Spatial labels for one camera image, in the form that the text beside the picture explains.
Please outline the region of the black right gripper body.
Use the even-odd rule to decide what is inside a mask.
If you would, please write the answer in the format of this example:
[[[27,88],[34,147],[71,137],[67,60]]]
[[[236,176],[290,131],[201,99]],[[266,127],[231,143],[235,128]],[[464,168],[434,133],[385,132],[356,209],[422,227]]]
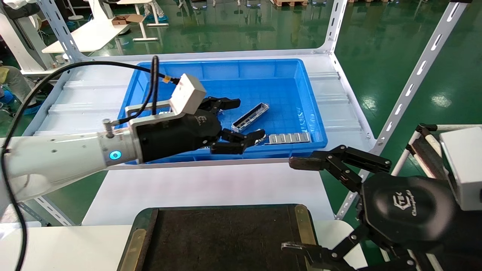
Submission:
[[[378,173],[360,199],[363,221],[384,245],[433,254],[450,271],[481,270],[481,211],[463,211],[446,181]]]

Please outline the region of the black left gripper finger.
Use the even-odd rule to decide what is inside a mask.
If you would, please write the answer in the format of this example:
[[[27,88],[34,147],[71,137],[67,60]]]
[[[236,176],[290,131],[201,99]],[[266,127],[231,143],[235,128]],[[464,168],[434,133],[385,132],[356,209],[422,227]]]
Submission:
[[[240,99],[229,99],[227,97],[206,97],[200,103],[200,110],[205,110],[214,115],[218,115],[220,111],[236,109],[240,106],[240,104]]]
[[[249,147],[265,138],[265,130],[256,130],[242,134],[229,129],[222,129],[219,141],[210,145],[210,153],[215,155],[243,154]]]

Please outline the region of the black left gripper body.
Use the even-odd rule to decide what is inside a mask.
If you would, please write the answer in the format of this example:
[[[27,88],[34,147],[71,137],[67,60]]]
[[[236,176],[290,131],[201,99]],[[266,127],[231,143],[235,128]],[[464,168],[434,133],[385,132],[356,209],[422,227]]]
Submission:
[[[136,128],[140,145],[140,163],[194,151],[219,139],[222,125],[208,111],[186,114],[181,118],[140,125]]]

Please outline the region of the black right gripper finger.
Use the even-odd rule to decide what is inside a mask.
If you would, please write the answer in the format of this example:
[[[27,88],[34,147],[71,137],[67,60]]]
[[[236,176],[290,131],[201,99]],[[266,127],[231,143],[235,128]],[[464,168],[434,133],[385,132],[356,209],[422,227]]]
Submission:
[[[315,269],[329,271],[416,271],[416,261],[409,255],[398,257],[385,263],[355,269],[344,259],[363,239],[370,237],[373,230],[360,225],[352,233],[330,250],[319,245],[309,245],[301,242],[283,242],[282,251],[299,254],[305,257],[308,264]]]
[[[360,192],[362,178],[348,165],[371,173],[388,173],[392,161],[345,145],[329,151],[314,151],[308,157],[291,157],[289,166],[295,170],[328,171],[351,192]]]

